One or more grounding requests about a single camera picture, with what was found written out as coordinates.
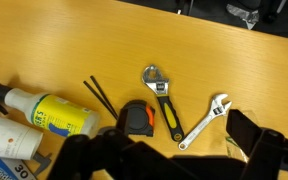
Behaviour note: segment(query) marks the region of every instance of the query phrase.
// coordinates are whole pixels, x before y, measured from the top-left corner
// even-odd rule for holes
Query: wrench jaw
[[[150,65],[145,68],[142,80],[155,94],[168,93],[169,79],[163,78],[162,73],[156,66]]]
[[[225,99],[228,95],[227,94],[219,94],[213,98],[210,113],[212,118],[217,116],[223,116],[226,114],[226,111],[232,105],[232,102],[228,102],[225,105],[222,105],[222,100]]]

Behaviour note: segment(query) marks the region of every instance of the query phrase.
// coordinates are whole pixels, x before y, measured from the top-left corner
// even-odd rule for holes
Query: adjustable wrench
[[[194,139],[202,132],[202,130],[216,117],[223,116],[232,105],[228,102],[222,105],[222,100],[227,97],[227,94],[218,94],[212,98],[211,108],[206,117],[191,131],[186,138],[178,145],[180,150],[185,150],[194,141]]]
[[[184,137],[184,132],[168,96],[169,79],[163,78],[159,69],[156,66],[151,65],[144,70],[142,80],[155,92],[167,126],[171,132],[172,139],[174,141],[181,141]]]

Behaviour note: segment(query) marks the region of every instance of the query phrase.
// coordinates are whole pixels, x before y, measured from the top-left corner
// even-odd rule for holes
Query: spray bottle
[[[67,137],[86,134],[94,137],[99,122],[98,113],[47,93],[30,94],[18,88],[0,84],[0,101],[22,111],[28,122]],[[0,112],[7,113],[0,105]]]
[[[0,117],[0,157],[30,160],[42,137],[43,134],[33,128]]]

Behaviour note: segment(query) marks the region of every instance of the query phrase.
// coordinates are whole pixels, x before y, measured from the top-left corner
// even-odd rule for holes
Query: black tape measure
[[[153,136],[154,114],[155,110],[145,101],[133,100],[122,108],[118,126],[125,134]]]

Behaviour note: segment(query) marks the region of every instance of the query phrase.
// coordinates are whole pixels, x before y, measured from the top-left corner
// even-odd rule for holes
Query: wooden table
[[[100,127],[113,126],[115,119],[82,83],[94,75],[116,110],[133,99],[156,109],[154,137],[130,136],[135,141],[167,157],[226,154],[223,118],[188,150],[177,148],[154,93],[141,81],[152,63],[170,78],[185,133],[208,112],[213,95],[227,93],[233,109],[252,111],[261,126],[288,137],[286,38],[110,0],[0,1],[0,82],[69,99],[99,112]],[[55,161],[64,138],[8,110],[8,118],[44,132],[38,151],[53,153]]]

